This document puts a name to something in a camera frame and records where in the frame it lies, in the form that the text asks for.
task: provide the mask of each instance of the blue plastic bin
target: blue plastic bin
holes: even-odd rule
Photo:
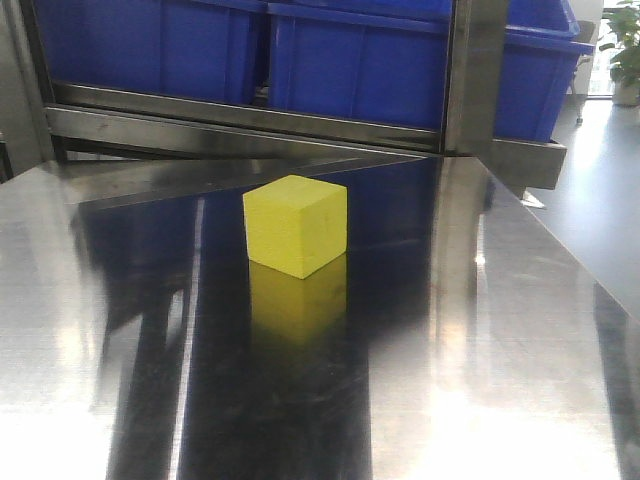
[[[259,0],[35,0],[54,80],[248,103],[267,76]]]
[[[370,15],[448,20],[451,0],[292,0],[292,3]],[[573,39],[580,27],[569,0],[510,0],[507,32]]]
[[[274,108],[440,129],[447,26],[270,4]],[[593,47],[507,34],[496,135],[547,142],[581,54]]]

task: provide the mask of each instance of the white floor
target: white floor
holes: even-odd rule
[[[640,319],[640,108],[591,100],[575,118],[567,106],[553,136],[565,164],[555,190],[530,189],[546,205],[532,211]]]

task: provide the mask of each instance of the stainless steel rack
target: stainless steel rack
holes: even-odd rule
[[[514,190],[553,188],[556,143],[493,138],[508,0],[454,0],[441,132],[54,84],[31,0],[0,2],[0,131],[10,170],[66,161],[69,141],[176,158],[478,156]]]

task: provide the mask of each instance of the yellow cube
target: yellow cube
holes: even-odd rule
[[[306,278],[347,249],[347,189],[289,175],[245,193],[249,258]]]

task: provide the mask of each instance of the stainless steel table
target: stainless steel table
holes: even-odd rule
[[[246,259],[256,165],[0,187],[2,478],[640,478],[640,325],[478,161],[299,169],[350,189],[306,281]]]

